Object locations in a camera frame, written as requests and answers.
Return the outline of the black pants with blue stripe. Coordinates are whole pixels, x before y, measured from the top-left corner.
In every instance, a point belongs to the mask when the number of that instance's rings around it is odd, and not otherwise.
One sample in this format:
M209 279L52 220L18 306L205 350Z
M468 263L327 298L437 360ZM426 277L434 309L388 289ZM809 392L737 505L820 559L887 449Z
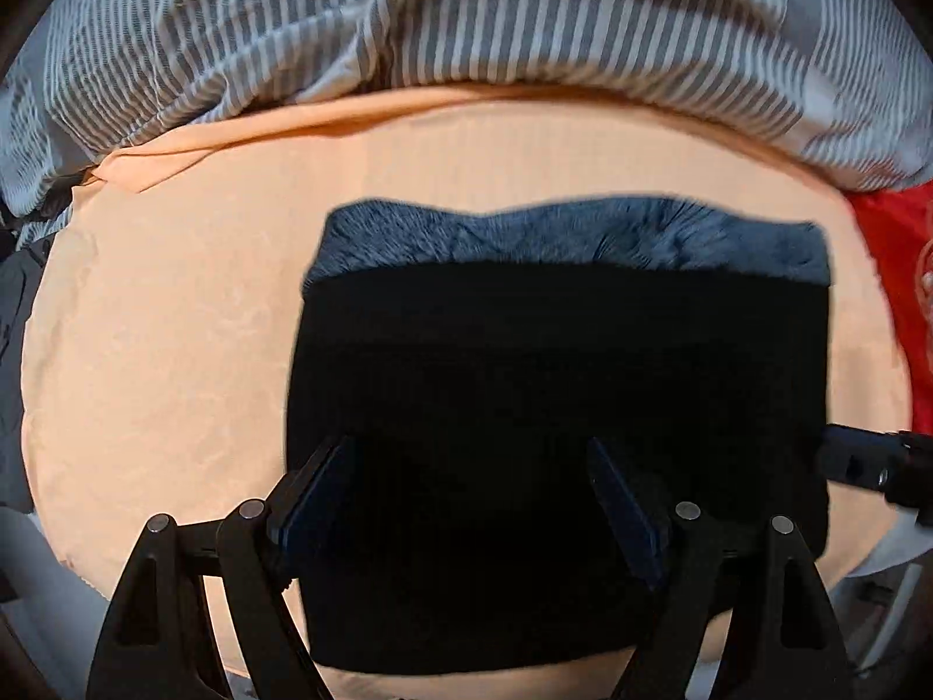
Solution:
M311 657L422 676L563 664L642 629L674 510L826 550L830 283L811 223L683 199L329 213L286 463Z

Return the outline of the red patterned pillow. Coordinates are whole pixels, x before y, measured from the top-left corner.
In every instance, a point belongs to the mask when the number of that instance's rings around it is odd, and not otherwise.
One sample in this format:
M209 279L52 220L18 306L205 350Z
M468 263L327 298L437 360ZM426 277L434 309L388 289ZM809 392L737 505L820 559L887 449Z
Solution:
M851 194L908 362L914 432L931 433L931 183Z

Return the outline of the grey button shirt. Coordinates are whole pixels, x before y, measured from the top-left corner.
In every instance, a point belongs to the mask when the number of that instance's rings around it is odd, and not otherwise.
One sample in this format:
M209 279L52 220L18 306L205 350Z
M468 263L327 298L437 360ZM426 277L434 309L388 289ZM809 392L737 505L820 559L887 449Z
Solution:
M0 359L0 501L3 508L33 510L22 458L24 400L20 380L25 324L30 318L54 239L38 240L2 262L2 359Z

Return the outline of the grey white striped duvet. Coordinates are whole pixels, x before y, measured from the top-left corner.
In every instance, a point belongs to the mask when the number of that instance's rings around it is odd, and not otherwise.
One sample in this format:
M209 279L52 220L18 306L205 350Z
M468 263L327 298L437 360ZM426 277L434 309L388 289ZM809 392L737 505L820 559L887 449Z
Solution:
M278 103L446 84L613 90L846 190L931 176L931 60L892 0L52 0L2 82L2 212L109 153Z

